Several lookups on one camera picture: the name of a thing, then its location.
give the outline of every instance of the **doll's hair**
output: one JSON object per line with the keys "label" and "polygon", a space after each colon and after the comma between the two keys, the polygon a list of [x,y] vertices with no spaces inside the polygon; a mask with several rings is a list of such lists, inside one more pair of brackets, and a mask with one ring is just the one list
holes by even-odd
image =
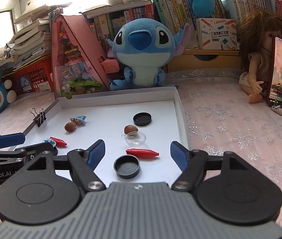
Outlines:
{"label": "doll's hair", "polygon": [[258,52],[262,46],[262,37],[266,31],[281,31],[282,18],[264,10],[248,12],[239,25],[239,53],[243,60],[244,70],[248,71],[248,54]]}

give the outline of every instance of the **basket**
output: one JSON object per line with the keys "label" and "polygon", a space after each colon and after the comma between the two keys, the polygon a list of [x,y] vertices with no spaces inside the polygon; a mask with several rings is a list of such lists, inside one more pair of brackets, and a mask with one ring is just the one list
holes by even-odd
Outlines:
{"label": "basket", "polygon": [[11,80],[12,90],[17,95],[38,92],[38,91],[54,91],[51,79],[51,55],[2,78],[2,81]]}

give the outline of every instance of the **doll's hand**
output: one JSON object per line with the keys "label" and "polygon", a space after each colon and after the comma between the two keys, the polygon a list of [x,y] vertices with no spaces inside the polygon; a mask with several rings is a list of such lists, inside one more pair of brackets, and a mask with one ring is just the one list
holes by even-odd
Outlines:
{"label": "doll's hand", "polygon": [[251,83],[252,86],[252,90],[253,93],[256,94],[260,94],[262,92],[262,87],[260,86],[260,84],[264,83],[263,81],[258,81],[258,82],[253,82]]}

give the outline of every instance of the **brown nut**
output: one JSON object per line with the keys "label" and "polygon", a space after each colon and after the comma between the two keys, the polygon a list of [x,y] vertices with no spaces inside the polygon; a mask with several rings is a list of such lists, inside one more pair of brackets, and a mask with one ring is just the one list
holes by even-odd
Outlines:
{"label": "brown nut", "polygon": [[130,132],[133,132],[133,131],[139,131],[138,128],[136,126],[133,126],[133,125],[127,125],[125,128],[124,128],[124,133],[127,135],[129,134]]}
{"label": "brown nut", "polygon": [[64,126],[64,129],[68,132],[72,132],[73,130],[75,130],[75,127],[77,125],[74,122],[69,122]]}

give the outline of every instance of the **black bottle cap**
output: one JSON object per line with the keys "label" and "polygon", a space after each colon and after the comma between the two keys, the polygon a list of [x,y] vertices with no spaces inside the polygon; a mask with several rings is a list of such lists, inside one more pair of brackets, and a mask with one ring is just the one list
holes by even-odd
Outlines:
{"label": "black bottle cap", "polygon": [[148,124],[151,123],[151,121],[152,121],[151,114],[147,112],[138,113],[133,117],[134,124],[139,127],[147,126]]}
{"label": "black bottle cap", "polygon": [[137,176],[140,172],[139,159],[132,155],[120,156],[114,162],[114,170],[122,179],[131,179]]}

